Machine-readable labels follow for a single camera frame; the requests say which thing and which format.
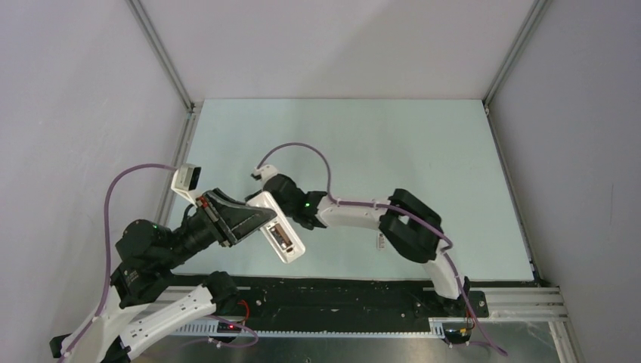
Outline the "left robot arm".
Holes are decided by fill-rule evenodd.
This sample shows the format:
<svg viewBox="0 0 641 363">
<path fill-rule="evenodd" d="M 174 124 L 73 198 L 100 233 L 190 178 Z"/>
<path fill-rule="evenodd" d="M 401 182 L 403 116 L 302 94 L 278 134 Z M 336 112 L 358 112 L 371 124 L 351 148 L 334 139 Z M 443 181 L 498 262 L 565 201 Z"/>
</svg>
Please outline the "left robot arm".
<svg viewBox="0 0 641 363">
<path fill-rule="evenodd" d="M 237 308 L 240 292 L 233 279 L 214 271 L 176 302 L 138 317 L 172 285 L 173 269 L 212 244 L 231 247 L 272 227 L 283 215 L 267 191 L 245 202 L 219 189 L 187 198 L 194 212 L 175 230 L 145 219 L 127 226 L 116 243 L 121 262 L 108 274 L 95 312 L 71 334 L 50 340 L 58 362 L 130 362 L 180 326 Z"/>
</svg>

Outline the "left electronics board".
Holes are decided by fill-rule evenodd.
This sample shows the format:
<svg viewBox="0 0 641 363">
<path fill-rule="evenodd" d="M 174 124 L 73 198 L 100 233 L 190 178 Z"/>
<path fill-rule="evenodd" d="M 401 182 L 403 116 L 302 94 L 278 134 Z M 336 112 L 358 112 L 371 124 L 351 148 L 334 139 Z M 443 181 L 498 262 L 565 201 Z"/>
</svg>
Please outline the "left electronics board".
<svg viewBox="0 0 641 363">
<path fill-rule="evenodd" d="M 237 321 L 232 322 L 223 322 L 219 321 L 215 329 L 217 334 L 241 334 L 243 328 L 241 324 L 238 324 Z"/>
</svg>

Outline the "aluminium frame post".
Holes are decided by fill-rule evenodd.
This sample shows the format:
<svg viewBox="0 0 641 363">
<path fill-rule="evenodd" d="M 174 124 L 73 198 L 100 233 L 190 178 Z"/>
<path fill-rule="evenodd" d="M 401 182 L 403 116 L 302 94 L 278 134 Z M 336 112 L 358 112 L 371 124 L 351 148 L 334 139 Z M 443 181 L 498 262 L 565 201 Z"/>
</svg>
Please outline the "aluminium frame post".
<svg viewBox="0 0 641 363">
<path fill-rule="evenodd" d="M 519 27 L 516 37 L 513 39 L 508 52 L 491 80 L 488 90 L 485 92 L 485 96 L 482 98 L 482 103 L 485 109 L 490 109 L 491 104 L 503 87 L 504 83 L 507 81 L 512 69 L 516 65 L 518 59 L 522 55 L 552 3 L 553 1 L 551 0 L 536 0 L 533 2 L 522 22 L 522 25 Z"/>
<path fill-rule="evenodd" d="M 144 38 L 147 40 L 151 51 L 154 53 L 160 67 L 167 76 L 170 85 L 175 90 L 182 106 L 188 113 L 191 113 L 195 108 L 194 101 L 189 95 L 187 88 L 179 75 L 178 69 L 174 65 L 170 54 L 163 44 L 163 41 L 143 2 L 140 0 L 125 0 L 125 3 L 128 5 L 133 18 L 140 27 Z"/>
</svg>

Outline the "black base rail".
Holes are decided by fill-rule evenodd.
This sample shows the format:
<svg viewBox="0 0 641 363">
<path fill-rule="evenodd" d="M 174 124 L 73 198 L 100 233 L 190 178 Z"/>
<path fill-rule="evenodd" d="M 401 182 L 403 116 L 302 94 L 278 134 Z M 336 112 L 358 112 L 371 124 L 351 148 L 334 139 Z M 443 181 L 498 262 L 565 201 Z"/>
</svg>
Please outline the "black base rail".
<svg viewBox="0 0 641 363">
<path fill-rule="evenodd" d="M 261 332 L 431 333 L 431 320 L 467 317 L 464 301 L 446 302 L 429 281 L 233 278 L 238 301 L 218 311 Z"/>
</svg>

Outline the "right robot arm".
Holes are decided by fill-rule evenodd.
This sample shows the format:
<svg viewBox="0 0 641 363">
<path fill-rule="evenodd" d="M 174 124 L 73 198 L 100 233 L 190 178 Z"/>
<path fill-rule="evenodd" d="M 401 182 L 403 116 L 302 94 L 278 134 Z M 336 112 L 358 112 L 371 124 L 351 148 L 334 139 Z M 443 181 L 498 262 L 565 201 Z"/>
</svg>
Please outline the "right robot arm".
<svg viewBox="0 0 641 363">
<path fill-rule="evenodd" d="M 459 315 L 469 306 L 469 283 L 447 256 L 453 247 L 437 212 L 409 191 L 397 188 L 384 200 L 350 201 L 327 191 L 304 192 L 288 176 L 252 177 L 274 197 L 285 216 L 305 229 L 353 227 L 381 233 L 403 258 L 420 264 L 432 281 L 441 310 Z"/>
</svg>

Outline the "left aluminium frame post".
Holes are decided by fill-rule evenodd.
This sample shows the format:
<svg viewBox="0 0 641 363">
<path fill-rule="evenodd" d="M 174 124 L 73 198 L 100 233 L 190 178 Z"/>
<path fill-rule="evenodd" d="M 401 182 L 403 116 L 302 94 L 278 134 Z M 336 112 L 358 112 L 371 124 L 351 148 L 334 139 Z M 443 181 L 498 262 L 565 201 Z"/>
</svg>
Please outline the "left aluminium frame post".
<svg viewBox="0 0 641 363">
<path fill-rule="evenodd" d="M 191 113 L 195 108 L 194 101 L 189 95 L 187 88 L 179 75 L 178 69 L 174 65 L 170 54 L 163 44 L 163 41 L 143 2 L 140 0 L 125 0 L 125 3 L 128 5 L 133 18 L 140 27 L 144 38 L 147 40 L 151 51 L 154 53 L 160 67 L 167 76 L 170 85 L 175 90 L 182 106 L 188 113 Z"/>
</svg>

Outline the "right aluminium frame post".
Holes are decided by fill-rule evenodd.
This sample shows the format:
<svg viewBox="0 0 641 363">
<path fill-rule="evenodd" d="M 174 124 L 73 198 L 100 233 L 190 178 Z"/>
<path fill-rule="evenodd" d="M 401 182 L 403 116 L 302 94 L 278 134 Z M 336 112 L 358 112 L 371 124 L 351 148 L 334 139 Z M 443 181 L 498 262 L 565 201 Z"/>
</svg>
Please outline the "right aluminium frame post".
<svg viewBox="0 0 641 363">
<path fill-rule="evenodd" d="M 507 81 L 512 69 L 516 65 L 518 59 L 522 55 L 552 3 L 553 1 L 551 0 L 536 0 L 533 2 L 522 22 L 522 25 L 519 27 L 516 37 L 513 39 L 508 52 L 491 80 L 488 90 L 485 92 L 485 96 L 482 98 L 482 103 L 485 109 L 490 109 L 491 104 L 503 87 L 504 83 Z"/>
</svg>

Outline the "electronics board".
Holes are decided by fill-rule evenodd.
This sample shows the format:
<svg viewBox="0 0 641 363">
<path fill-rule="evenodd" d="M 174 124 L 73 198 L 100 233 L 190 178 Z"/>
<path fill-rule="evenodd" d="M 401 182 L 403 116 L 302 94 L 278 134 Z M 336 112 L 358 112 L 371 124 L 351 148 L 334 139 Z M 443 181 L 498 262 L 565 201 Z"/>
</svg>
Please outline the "electronics board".
<svg viewBox="0 0 641 363">
<path fill-rule="evenodd" d="M 215 329 L 217 334 L 241 334 L 243 328 L 241 324 L 238 324 L 237 321 L 232 322 L 223 322 L 219 321 Z"/>
<path fill-rule="evenodd" d="M 443 341 L 449 346 L 468 346 L 473 327 L 445 328 Z"/>
</svg>

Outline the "white remote control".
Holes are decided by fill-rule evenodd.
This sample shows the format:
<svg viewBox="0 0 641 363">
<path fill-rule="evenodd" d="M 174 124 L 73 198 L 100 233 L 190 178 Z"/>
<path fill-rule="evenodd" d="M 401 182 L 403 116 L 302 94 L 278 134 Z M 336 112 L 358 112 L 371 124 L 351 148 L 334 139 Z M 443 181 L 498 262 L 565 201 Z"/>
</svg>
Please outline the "white remote control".
<svg viewBox="0 0 641 363">
<path fill-rule="evenodd" d="M 251 197 L 247 205 L 270 209 L 276 213 L 260 231 L 283 263 L 289 264 L 305 254 L 305 245 L 269 192 L 263 191 Z"/>
</svg>

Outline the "right electronics board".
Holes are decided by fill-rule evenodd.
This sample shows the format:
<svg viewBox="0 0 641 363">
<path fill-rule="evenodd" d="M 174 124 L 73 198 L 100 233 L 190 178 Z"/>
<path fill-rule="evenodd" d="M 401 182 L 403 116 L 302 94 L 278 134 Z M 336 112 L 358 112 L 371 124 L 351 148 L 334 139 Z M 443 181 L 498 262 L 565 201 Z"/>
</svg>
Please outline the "right electronics board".
<svg viewBox="0 0 641 363">
<path fill-rule="evenodd" d="M 443 341 L 449 346 L 468 346 L 473 327 L 445 328 Z"/>
</svg>

